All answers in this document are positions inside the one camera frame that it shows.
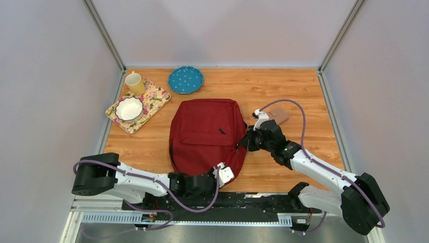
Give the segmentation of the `brown leather wallet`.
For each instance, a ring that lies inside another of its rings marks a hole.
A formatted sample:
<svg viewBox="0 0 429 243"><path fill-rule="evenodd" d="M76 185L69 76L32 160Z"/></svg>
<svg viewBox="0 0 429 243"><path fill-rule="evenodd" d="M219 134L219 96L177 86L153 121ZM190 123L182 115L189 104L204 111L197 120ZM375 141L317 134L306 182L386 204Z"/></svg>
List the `brown leather wallet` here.
<svg viewBox="0 0 429 243"><path fill-rule="evenodd" d="M270 110L268 113L269 119L274 120L277 125L281 125L283 122L289 120L290 116L282 108L275 108Z"/></svg>

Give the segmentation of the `red backpack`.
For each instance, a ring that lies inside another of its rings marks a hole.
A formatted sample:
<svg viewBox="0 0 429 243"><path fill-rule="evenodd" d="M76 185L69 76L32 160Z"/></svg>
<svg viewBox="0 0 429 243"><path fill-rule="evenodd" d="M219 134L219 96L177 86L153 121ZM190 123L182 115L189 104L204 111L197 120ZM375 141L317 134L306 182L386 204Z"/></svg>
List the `red backpack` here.
<svg viewBox="0 0 429 243"><path fill-rule="evenodd" d="M238 103L231 99L193 99L180 103L170 125L168 152L173 170L205 174L219 163L234 176L242 170L247 131Z"/></svg>

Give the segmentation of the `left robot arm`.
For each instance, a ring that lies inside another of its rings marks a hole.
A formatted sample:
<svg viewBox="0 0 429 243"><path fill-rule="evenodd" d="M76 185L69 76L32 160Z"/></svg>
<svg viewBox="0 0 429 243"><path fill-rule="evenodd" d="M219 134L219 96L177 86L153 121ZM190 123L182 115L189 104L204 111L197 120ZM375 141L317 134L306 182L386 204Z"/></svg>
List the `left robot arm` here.
<svg viewBox="0 0 429 243"><path fill-rule="evenodd" d="M74 165L73 171L75 179L72 194L111 195L136 204L142 210L152 208L155 197L211 196L219 191L214 170L197 176L176 172L150 173L120 162L117 153L82 157Z"/></svg>

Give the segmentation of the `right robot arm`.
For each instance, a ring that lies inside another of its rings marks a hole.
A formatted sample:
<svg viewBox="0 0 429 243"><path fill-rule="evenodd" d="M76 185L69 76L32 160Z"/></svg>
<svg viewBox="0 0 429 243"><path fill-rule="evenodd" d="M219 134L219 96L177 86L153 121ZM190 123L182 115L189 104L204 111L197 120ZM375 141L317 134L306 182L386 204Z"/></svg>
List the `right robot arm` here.
<svg viewBox="0 0 429 243"><path fill-rule="evenodd" d="M383 217L390 211L390 206L373 176L368 173L356 175L320 160L303 145L287 140L273 120L249 126L239 145L249 152L265 150L277 164L305 174L327 188L321 190L308 183L297 184L288 198L293 211L316 208L341 216L361 235L385 226Z"/></svg>

